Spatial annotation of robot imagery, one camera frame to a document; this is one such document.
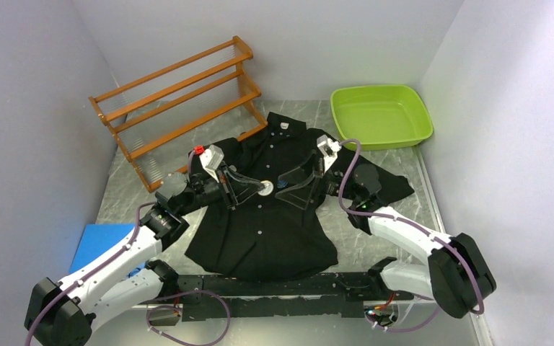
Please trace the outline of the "blue round brooch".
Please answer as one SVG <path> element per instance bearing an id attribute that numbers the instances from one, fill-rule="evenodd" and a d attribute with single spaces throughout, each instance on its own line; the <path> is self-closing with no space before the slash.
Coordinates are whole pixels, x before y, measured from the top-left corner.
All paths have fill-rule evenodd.
<path id="1" fill-rule="evenodd" d="M 280 179 L 280 180 L 277 181 L 276 187 L 277 187 L 278 189 L 283 189 L 283 188 L 286 188 L 287 185 L 288 185 L 288 182 L 287 182 L 287 181 L 281 180 L 281 179 Z"/>

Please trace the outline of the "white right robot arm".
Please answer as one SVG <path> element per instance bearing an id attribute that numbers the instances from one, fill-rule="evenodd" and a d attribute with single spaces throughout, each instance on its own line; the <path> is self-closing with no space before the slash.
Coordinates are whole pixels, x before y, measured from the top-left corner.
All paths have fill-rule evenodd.
<path id="1" fill-rule="evenodd" d="M 284 186 L 277 198 L 297 207 L 320 196 L 335 195 L 351 225 L 365 234 L 384 239 L 417 259 L 407 263 L 395 257 L 380 260 L 369 270 L 368 289 L 378 299 L 404 291 L 434 301 L 454 318 L 482 314 L 484 300 L 496 281 L 475 240 L 432 230 L 405 217 L 391 207 L 386 192 L 395 187 L 378 167 L 363 163 L 354 154 L 350 163 L 335 149 L 313 151 L 299 166 L 284 172 Z"/>

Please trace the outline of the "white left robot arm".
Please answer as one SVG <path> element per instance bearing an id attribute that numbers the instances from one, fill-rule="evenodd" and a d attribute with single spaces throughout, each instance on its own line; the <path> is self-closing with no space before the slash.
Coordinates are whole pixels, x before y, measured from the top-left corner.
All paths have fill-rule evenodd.
<path id="1" fill-rule="evenodd" d="M 175 172 L 163 180 L 148 212 L 133 230 L 81 269 L 60 280 L 44 278 L 32 289 L 25 317 L 25 344 L 85 345 L 103 324 L 145 301 L 167 303 L 180 296 L 178 273 L 155 257 L 188 229 L 185 215 L 212 203 L 233 209 L 273 183 L 241 175 L 224 163 L 190 177 Z"/>

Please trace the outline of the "orange wooden rack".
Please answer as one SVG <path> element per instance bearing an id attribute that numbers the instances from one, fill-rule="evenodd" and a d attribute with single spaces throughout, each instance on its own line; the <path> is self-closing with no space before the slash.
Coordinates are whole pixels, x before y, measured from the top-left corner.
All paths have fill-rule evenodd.
<path id="1" fill-rule="evenodd" d="M 215 128 L 211 141 L 241 141 L 268 121 L 255 106 L 262 94 L 245 70 L 252 48 L 240 37 L 128 82 L 89 103 L 142 185 L 155 191 L 184 155 L 199 145 L 197 129 Z"/>

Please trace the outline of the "orange round brooch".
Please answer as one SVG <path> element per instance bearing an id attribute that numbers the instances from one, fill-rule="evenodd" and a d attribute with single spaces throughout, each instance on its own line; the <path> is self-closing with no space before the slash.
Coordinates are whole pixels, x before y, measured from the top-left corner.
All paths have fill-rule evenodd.
<path id="1" fill-rule="evenodd" d="M 268 196 L 273 192 L 274 185 L 270 180 L 261 181 L 262 188 L 258 191 L 260 196 Z"/>

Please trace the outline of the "black button shirt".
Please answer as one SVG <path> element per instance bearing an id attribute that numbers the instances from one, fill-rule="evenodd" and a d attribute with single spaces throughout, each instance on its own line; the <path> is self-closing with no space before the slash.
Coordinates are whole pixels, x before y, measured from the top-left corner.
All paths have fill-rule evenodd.
<path id="1" fill-rule="evenodd" d="M 303 121 L 268 113 L 268 125 L 243 141 L 216 142 L 224 160 L 248 177 L 269 180 L 300 164 L 325 131 Z M 234 210 L 210 204 L 185 255 L 206 272 L 252 282 L 295 280 L 338 264 L 338 250 L 326 236 L 316 210 L 321 197 L 302 210 L 274 194 L 255 195 Z"/>

